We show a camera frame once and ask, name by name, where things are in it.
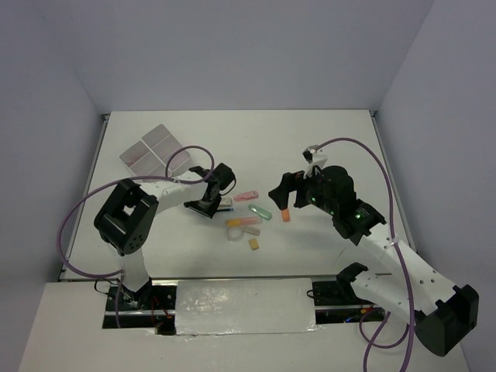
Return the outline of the pink correction tape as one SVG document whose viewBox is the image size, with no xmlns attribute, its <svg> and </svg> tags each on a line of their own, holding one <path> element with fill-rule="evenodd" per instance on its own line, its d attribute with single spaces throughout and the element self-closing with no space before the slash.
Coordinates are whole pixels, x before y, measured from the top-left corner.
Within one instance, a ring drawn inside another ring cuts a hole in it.
<svg viewBox="0 0 496 372">
<path fill-rule="evenodd" d="M 254 200 L 256 198 L 259 198 L 259 194 L 257 191 L 247 191 L 243 192 L 241 194 L 237 194 L 233 197 L 233 200 L 235 202 L 244 202 L 244 201 L 249 201 L 249 200 Z"/>
</svg>

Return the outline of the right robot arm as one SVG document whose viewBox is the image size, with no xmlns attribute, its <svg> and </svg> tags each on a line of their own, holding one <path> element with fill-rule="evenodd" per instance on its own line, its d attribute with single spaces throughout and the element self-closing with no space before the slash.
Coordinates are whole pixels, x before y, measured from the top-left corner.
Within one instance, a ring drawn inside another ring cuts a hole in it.
<svg viewBox="0 0 496 372">
<path fill-rule="evenodd" d="M 295 208 L 315 206 L 332 218 L 338 234 L 383 265 L 373 274 L 363 263 L 352 263 L 336 279 L 345 303 L 373 302 L 413 327 L 419 342 L 438 357 L 446 356 L 477 324 L 479 294 L 463 287 L 426 263 L 372 205 L 360 200 L 354 182 L 340 166 L 285 173 L 268 196 L 280 210 L 295 193 Z"/>
</svg>

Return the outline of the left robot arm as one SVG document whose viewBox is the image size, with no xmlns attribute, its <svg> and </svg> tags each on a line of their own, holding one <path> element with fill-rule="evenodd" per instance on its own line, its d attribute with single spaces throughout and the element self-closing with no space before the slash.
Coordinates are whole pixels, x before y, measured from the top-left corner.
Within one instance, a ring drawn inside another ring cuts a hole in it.
<svg viewBox="0 0 496 372">
<path fill-rule="evenodd" d="M 135 309 L 148 306 L 153 285 L 143 257 L 143 246 L 156 215 L 183 205 L 212 218 L 222 200 L 222 192 L 236 183 L 233 170 L 220 163 L 214 170 L 189 168 L 173 181 L 137 183 L 120 181 L 94 220 L 102 240 L 114 248 L 123 271 L 124 300 Z"/>
</svg>

